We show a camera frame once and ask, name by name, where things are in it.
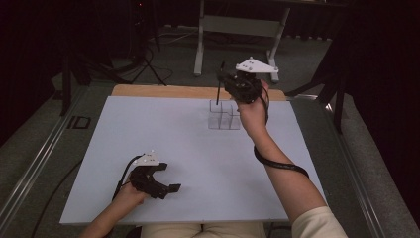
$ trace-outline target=sleeve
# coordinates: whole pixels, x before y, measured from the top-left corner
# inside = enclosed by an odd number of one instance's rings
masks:
[[[303,213],[294,221],[292,237],[342,238],[347,235],[330,207],[322,206]]]

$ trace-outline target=beige pants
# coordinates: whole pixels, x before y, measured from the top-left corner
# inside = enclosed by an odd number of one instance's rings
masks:
[[[145,225],[141,238],[265,238],[262,222]]]

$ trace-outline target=table surface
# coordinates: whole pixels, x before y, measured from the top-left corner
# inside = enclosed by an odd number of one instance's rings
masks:
[[[117,85],[104,106],[60,223],[90,222],[109,203],[108,196],[101,194],[113,192],[131,159],[128,155],[150,148],[157,149],[168,163],[157,180],[167,185],[179,182],[181,190],[164,201],[146,201],[120,224],[286,221],[263,166],[254,159],[245,130],[202,127],[208,120],[208,99],[214,99],[216,92],[217,88],[210,87]],[[323,193],[290,103],[280,90],[268,94],[271,136],[285,145],[285,153],[296,158]],[[222,88],[220,98],[230,95]],[[151,110],[154,113],[145,115]]]

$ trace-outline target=person's right hand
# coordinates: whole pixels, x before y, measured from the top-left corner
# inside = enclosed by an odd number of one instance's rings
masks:
[[[265,92],[268,91],[268,84],[264,80],[261,80],[261,82],[265,89],[262,90],[262,98],[266,98]],[[259,133],[264,133],[266,131],[265,108],[262,100],[257,98],[250,104],[237,101],[237,104],[242,125],[248,135],[253,139]]]

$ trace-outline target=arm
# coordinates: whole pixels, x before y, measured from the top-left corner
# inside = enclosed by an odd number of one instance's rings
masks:
[[[242,124],[260,154],[274,162],[293,164],[270,136],[261,100],[251,104],[238,103],[238,109]],[[268,166],[265,169],[291,223],[306,211],[326,206],[318,189],[305,175]]]
[[[121,187],[115,199],[80,234],[79,238],[105,237],[115,224],[142,204],[148,195],[137,191],[129,182]]]

